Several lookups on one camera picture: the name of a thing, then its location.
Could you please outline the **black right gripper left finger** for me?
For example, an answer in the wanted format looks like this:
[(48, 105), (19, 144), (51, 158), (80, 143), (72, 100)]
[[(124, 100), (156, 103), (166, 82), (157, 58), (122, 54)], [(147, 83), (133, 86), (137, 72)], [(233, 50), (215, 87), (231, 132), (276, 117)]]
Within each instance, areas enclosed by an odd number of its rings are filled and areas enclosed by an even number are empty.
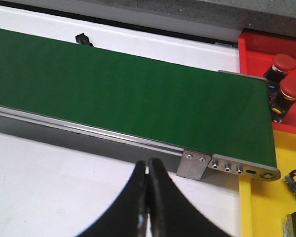
[(110, 207), (80, 237), (145, 237), (147, 235), (146, 164), (139, 161)]

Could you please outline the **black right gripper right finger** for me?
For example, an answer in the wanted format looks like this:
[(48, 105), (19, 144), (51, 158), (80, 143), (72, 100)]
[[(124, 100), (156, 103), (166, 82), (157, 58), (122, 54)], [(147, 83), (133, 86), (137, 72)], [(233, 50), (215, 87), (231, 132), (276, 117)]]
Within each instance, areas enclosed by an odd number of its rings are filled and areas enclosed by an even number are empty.
[(183, 195), (162, 161), (148, 161), (148, 209), (154, 237), (228, 237)]

